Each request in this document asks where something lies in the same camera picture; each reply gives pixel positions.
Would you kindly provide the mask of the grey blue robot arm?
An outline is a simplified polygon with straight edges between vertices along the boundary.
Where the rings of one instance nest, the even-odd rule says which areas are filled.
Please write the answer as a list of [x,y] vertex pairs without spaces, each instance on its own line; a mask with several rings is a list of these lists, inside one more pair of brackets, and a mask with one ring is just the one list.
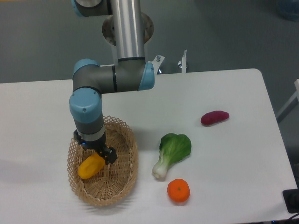
[[117,160],[116,150],[106,145],[102,95],[143,91],[154,87],[155,73],[144,52],[144,25],[137,0],[74,0],[74,11],[83,17],[111,15],[117,64],[101,66],[95,60],[79,60],[73,70],[69,108],[76,130],[74,138],[84,149],[94,150],[106,164]]

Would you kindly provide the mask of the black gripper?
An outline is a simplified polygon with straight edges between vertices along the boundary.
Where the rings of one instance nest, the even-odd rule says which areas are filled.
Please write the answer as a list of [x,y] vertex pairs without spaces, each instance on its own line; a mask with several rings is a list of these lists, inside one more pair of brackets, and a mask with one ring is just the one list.
[[90,149],[98,153],[104,160],[105,164],[113,164],[117,160],[117,153],[114,147],[106,146],[106,132],[86,135],[75,130],[73,137],[78,145],[82,146],[84,150]]

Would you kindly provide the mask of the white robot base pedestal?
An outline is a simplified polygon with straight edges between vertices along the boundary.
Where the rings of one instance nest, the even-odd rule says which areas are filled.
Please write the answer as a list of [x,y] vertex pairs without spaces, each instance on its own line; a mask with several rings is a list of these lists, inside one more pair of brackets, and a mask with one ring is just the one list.
[[118,65],[119,57],[118,57],[118,53],[117,53],[117,47],[112,44],[111,49],[112,49],[112,56],[113,56],[114,65]]

